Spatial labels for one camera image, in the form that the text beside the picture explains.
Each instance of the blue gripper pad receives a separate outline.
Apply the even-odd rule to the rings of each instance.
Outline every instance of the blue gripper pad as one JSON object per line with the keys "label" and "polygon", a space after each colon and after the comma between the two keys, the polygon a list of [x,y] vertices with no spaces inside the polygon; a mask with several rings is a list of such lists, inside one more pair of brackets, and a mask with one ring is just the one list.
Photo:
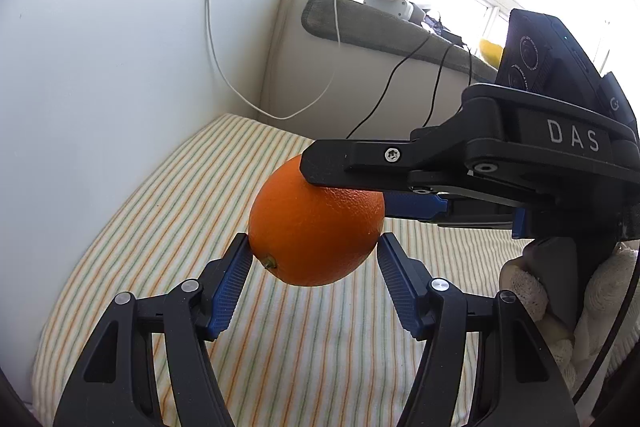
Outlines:
{"label": "blue gripper pad", "polygon": [[229,327],[244,281],[254,260],[254,254],[249,248],[246,236],[238,249],[235,252],[227,252],[225,257],[229,254],[233,255],[233,259],[211,299],[211,320],[207,325],[207,333],[212,340]]}
{"label": "blue gripper pad", "polygon": [[431,275],[417,259],[409,259],[396,236],[383,233],[378,240],[378,265],[402,327],[416,340],[426,338],[431,325],[427,285]]}

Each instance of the white lettering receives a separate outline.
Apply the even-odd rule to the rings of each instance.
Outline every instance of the white lettering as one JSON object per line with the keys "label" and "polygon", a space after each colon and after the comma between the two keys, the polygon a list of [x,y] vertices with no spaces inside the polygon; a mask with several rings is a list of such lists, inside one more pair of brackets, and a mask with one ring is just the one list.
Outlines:
{"label": "white lettering", "polygon": [[596,142],[595,140],[595,136],[596,136],[596,132],[592,129],[587,131],[587,136],[589,137],[589,140],[591,141],[591,143],[593,143],[593,145],[589,146],[589,149],[591,149],[593,152],[598,152],[598,150],[600,149],[600,146],[598,145],[598,142]]}
{"label": "white lettering", "polygon": [[[562,143],[562,129],[560,129],[560,124],[556,120],[546,120],[546,123],[549,126],[549,138],[553,143]],[[558,131],[558,137],[554,135],[553,127],[555,126],[556,131]]]}
{"label": "white lettering", "polygon": [[576,143],[579,143],[580,147],[584,149],[584,145],[582,145],[582,140],[580,139],[580,135],[578,134],[578,130],[575,128],[575,125],[572,125],[571,128],[571,147]]}

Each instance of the striped tablecloth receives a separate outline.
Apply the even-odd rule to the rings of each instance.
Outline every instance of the striped tablecloth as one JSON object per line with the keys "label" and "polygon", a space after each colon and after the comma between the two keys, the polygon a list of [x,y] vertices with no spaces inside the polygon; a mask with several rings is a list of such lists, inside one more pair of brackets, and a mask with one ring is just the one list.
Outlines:
{"label": "striped tablecloth", "polygon": [[[176,150],[124,203],[69,277],[33,371],[45,426],[108,302],[128,290],[165,293],[197,277],[246,231],[262,183],[311,140],[224,115]],[[493,296],[498,273],[524,246],[508,231],[439,229],[387,219],[411,257],[467,292]],[[476,365],[469,334],[453,424],[465,423]],[[231,416],[241,426],[392,426],[411,389],[422,343],[404,331],[376,256],[324,287],[286,285],[254,262],[228,330],[209,344]],[[164,422],[177,425],[162,335],[154,363]]]}

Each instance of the silver screw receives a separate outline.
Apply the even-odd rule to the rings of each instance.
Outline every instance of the silver screw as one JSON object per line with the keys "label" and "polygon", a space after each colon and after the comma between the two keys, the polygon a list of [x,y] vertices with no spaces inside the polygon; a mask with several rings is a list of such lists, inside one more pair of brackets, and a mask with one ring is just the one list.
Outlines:
{"label": "silver screw", "polygon": [[129,292],[120,292],[113,299],[116,304],[126,304],[131,300],[131,294]]}
{"label": "silver screw", "polygon": [[431,287],[438,292],[446,292],[449,289],[449,283],[444,279],[434,279],[431,281]]}
{"label": "silver screw", "polygon": [[196,291],[198,289],[198,286],[198,281],[196,281],[195,279],[187,279],[180,285],[180,289],[183,292],[190,293]]}
{"label": "silver screw", "polygon": [[395,163],[400,159],[400,151],[395,147],[389,147],[385,151],[385,160],[389,163]]}
{"label": "silver screw", "polygon": [[476,172],[495,172],[498,166],[495,163],[479,163],[474,166]]}
{"label": "silver screw", "polygon": [[516,294],[509,290],[502,291],[500,292],[500,300],[507,304],[513,304],[516,301]]}

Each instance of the camera lens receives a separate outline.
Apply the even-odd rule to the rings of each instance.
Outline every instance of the camera lens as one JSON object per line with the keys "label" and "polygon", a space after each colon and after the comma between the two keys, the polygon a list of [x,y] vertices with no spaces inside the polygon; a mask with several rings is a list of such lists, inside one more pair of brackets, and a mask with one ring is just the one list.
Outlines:
{"label": "camera lens", "polygon": [[509,85],[514,89],[521,91],[527,90],[527,81],[522,74],[522,71],[515,64],[509,68]]}
{"label": "camera lens", "polygon": [[529,37],[520,39],[520,56],[524,65],[530,70],[535,70],[538,66],[538,49]]}

